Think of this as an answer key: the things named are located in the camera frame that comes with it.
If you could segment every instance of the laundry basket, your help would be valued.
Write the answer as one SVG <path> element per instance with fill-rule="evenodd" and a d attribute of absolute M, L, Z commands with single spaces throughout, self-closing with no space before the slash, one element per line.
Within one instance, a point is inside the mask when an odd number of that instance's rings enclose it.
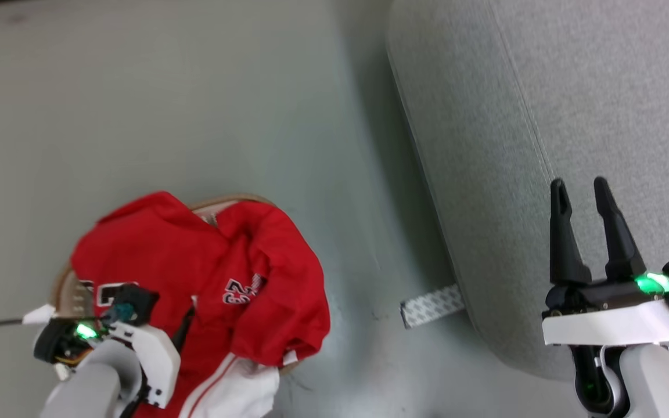
<path fill-rule="evenodd" d="M 215 199 L 207 199 L 197 202 L 196 204 L 189 204 L 188 208 L 197 216 L 201 217 L 210 225 L 215 225 L 215 215 L 239 201 L 260 201 L 262 203 L 274 203 L 261 196 L 253 194 L 239 193 L 228 196 L 221 196 Z M 51 294 L 48 298 L 49 304 L 56 309 L 56 314 L 63 318 L 79 318 L 93 315 L 92 310 L 92 293 L 90 289 L 85 288 L 77 278 L 76 273 L 71 268 L 71 264 L 61 270 L 56 276 L 51 286 Z M 285 376 L 292 372 L 300 362 L 291 363 L 286 367 L 280 369 L 280 375 Z"/>

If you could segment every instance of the floor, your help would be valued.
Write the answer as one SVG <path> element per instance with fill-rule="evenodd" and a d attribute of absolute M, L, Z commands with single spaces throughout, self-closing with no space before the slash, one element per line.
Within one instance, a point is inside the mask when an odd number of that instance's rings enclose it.
<path fill-rule="evenodd" d="M 332 333 L 272 417 L 581 416 L 467 317 L 404 330 L 451 283 L 383 48 L 389 0 L 39 0 L 0 6 L 0 317 L 45 301 L 90 224 L 164 189 L 258 193 L 326 272 Z M 0 416 L 54 384 L 0 329 Z"/>

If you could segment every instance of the red clothing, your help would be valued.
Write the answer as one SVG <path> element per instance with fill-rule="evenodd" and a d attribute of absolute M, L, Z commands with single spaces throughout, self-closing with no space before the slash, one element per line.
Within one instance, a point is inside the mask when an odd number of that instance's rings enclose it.
<path fill-rule="evenodd" d="M 319 260 L 284 212 L 242 201 L 216 222 L 154 193 L 101 219 L 71 256 L 77 277 L 93 283 L 98 315 L 110 289 L 135 282 L 159 292 L 150 324 L 172 336 L 197 297 L 175 394 L 166 410 L 144 406 L 138 416 L 177 416 L 229 352 L 282 366 L 290 350 L 299 360 L 316 354 L 329 333 Z"/>

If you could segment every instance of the gray couch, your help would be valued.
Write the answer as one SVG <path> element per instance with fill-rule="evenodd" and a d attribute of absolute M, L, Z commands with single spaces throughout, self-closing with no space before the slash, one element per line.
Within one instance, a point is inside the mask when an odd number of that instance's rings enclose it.
<path fill-rule="evenodd" d="M 505 363 L 570 379 L 544 347 L 549 183 L 605 275 L 608 177 L 651 270 L 669 260 L 669 0 L 397 0 L 390 60 L 476 331 Z"/>

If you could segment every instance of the sofa cushion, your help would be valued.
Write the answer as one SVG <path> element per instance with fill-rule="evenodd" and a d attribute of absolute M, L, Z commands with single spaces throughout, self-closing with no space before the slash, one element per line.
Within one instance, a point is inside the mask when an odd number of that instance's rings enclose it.
<path fill-rule="evenodd" d="M 593 276 L 597 175 L 648 267 L 669 260 L 669 0 L 397 0 L 387 45 L 476 331 L 508 365 L 568 379 L 541 333 L 549 183 L 566 182 Z"/>

